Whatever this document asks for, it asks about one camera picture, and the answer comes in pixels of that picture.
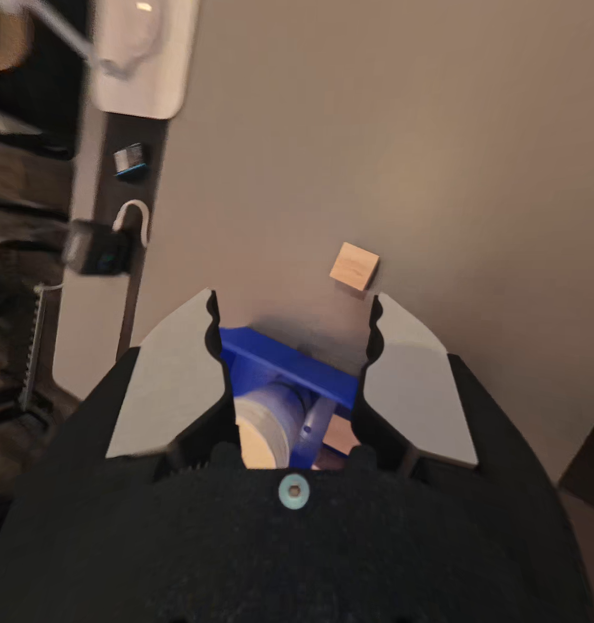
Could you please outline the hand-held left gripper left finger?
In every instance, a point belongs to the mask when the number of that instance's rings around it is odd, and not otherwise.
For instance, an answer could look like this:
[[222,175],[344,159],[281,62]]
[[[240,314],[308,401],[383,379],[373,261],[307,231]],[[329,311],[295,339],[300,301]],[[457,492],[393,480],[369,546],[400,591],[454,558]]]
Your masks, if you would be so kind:
[[205,288],[141,341],[106,459],[159,456],[172,470],[243,468],[217,294]]

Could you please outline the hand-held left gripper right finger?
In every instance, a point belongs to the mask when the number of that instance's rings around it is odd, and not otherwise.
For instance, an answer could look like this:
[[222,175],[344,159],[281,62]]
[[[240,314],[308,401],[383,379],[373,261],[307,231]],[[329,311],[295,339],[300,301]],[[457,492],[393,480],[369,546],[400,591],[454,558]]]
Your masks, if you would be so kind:
[[351,427],[374,450],[377,467],[412,470],[426,457],[476,468],[477,451],[441,340],[385,293],[372,300],[369,330]]

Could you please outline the wooden cube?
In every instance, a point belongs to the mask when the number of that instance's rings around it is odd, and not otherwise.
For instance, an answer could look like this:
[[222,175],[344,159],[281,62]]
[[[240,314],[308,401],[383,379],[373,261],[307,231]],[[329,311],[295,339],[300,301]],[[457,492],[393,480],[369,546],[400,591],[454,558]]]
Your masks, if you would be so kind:
[[349,242],[343,242],[329,276],[359,292],[367,290],[379,267],[380,256]]
[[323,445],[337,454],[348,456],[353,448],[361,445],[351,425],[350,420],[333,414],[324,434]]

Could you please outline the white paper cup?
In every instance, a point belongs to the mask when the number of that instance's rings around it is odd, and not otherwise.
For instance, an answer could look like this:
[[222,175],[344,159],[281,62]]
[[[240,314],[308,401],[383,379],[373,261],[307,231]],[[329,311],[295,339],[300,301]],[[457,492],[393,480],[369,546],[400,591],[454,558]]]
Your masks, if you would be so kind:
[[284,469],[314,403],[313,393],[276,380],[234,399],[241,457],[247,469]]

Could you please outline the blue plastic bin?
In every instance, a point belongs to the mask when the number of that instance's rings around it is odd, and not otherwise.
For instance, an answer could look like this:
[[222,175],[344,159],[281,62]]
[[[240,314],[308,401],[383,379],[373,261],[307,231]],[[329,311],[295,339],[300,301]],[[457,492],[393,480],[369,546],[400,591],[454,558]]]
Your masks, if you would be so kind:
[[313,393],[314,403],[288,467],[341,470],[347,456],[324,446],[323,438],[333,414],[351,421],[357,378],[251,328],[221,328],[220,334],[234,399],[276,380],[300,385]]

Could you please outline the black charger box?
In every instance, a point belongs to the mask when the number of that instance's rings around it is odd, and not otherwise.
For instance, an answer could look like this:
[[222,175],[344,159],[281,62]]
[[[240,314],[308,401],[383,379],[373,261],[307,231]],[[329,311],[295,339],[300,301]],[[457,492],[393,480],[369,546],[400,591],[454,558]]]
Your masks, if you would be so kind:
[[132,239],[125,231],[83,219],[72,220],[61,254],[78,275],[116,276],[130,273]]

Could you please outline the small black blue device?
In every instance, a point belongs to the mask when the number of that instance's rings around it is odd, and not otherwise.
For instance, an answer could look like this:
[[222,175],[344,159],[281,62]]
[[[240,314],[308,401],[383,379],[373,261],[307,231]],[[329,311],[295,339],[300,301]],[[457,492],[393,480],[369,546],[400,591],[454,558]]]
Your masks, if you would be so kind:
[[148,173],[148,164],[143,143],[133,143],[113,153],[114,177],[118,180],[134,183],[144,179]]

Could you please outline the instruction sheet stand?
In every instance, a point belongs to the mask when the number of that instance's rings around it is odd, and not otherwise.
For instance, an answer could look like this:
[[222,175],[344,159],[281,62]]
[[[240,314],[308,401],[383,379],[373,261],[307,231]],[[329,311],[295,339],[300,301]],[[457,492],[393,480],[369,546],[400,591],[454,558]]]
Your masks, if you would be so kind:
[[184,101],[200,1],[95,1],[91,98],[102,112],[171,119]]

